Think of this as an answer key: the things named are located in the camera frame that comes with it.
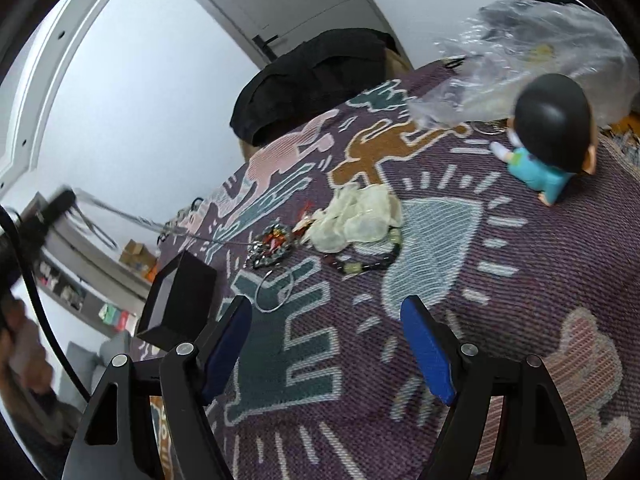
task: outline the metal ring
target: metal ring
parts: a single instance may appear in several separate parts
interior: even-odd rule
[[[119,367],[124,366],[125,364],[127,364],[127,360],[128,359],[129,358],[125,354],[118,354],[118,355],[116,355],[116,357],[114,357],[111,360],[111,364],[113,366],[115,366],[116,368],[119,368]]]
[[[497,121],[491,121],[491,122],[487,122],[487,121],[469,121],[468,124],[469,126],[471,126],[471,129],[473,131],[475,131],[475,133],[477,134],[483,134],[483,135],[500,135],[503,134],[504,132],[507,131],[507,128],[503,127],[503,126],[497,126],[495,123]],[[486,132],[484,130],[481,130],[478,127],[478,123],[482,123],[482,124],[487,124],[488,126],[490,126],[491,128],[493,128],[494,130],[492,132]]]
[[[289,290],[287,292],[287,295],[285,296],[284,300],[282,300],[279,304],[277,304],[275,307],[269,310],[265,310],[260,307],[260,305],[258,304],[258,293],[260,293],[260,289],[262,288],[262,284],[265,282],[265,280],[269,276],[271,276],[271,273],[277,268],[278,267],[275,267],[274,269],[271,269],[269,272],[267,272],[264,275],[264,277],[260,280],[260,284],[258,285],[258,288],[255,289],[254,306],[258,309],[259,312],[263,314],[270,314],[271,312],[275,312],[276,310],[278,310],[281,306],[287,303],[287,301],[289,301],[289,298],[291,297],[291,293],[293,291],[293,282],[295,281],[293,278],[293,272],[291,272],[291,269],[289,269],[289,267],[282,267],[283,269],[285,269],[285,273],[289,275]]]

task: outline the blue gripper pad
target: blue gripper pad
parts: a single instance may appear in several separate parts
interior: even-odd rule
[[[404,336],[414,352],[427,387],[433,395],[450,406],[456,397],[451,366],[435,335],[420,316],[418,310],[421,308],[426,307],[422,302],[416,303],[412,297],[402,302],[400,319]]]
[[[207,382],[202,389],[202,398],[207,403],[225,391],[226,382],[234,370],[242,346],[249,335],[252,320],[252,304],[243,301],[234,313],[219,343],[209,356],[206,365]]]

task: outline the person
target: person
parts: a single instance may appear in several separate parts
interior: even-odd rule
[[[8,293],[0,300],[0,308],[13,334],[34,329],[37,334],[23,301]],[[19,374],[10,362],[20,362]],[[9,330],[0,332],[0,398],[36,467],[47,480],[59,480],[82,414],[57,399],[52,379],[53,368],[39,337],[24,346],[14,342]]]

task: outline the purple blanket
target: purple blanket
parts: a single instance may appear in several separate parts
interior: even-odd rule
[[[287,303],[254,310],[225,395],[207,408],[235,478],[415,479],[446,410],[426,389],[399,323],[418,294],[437,320],[494,355],[543,357],[570,413],[590,480],[602,479],[640,428],[640,186],[608,140],[595,176],[574,178],[549,208],[462,125],[420,132],[406,100],[451,75],[442,63],[389,81],[270,144],[186,221],[192,232],[251,239],[347,182],[384,183],[402,200],[404,247],[386,272],[345,278],[313,250],[286,260]],[[162,262],[189,250],[218,270],[214,312],[253,298],[265,271],[246,248],[170,237]],[[370,261],[386,242],[355,244]],[[277,304],[277,275],[260,304]],[[136,349],[150,356],[148,347]],[[488,468],[492,402],[475,473]]]

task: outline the gray sofa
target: gray sofa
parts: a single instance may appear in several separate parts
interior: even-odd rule
[[[69,359],[73,369],[82,381],[82,384],[93,393],[95,387],[100,382],[102,374],[109,365],[109,362],[118,354],[129,353],[131,345],[131,335],[126,330],[117,333],[112,339],[105,341],[100,346],[100,351],[95,354],[78,346],[74,342],[69,342],[66,348],[66,358]],[[84,412],[86,402],[69,379],[66,373],[60,377],[60,387],[58,388],[58,399],[75,406]]]

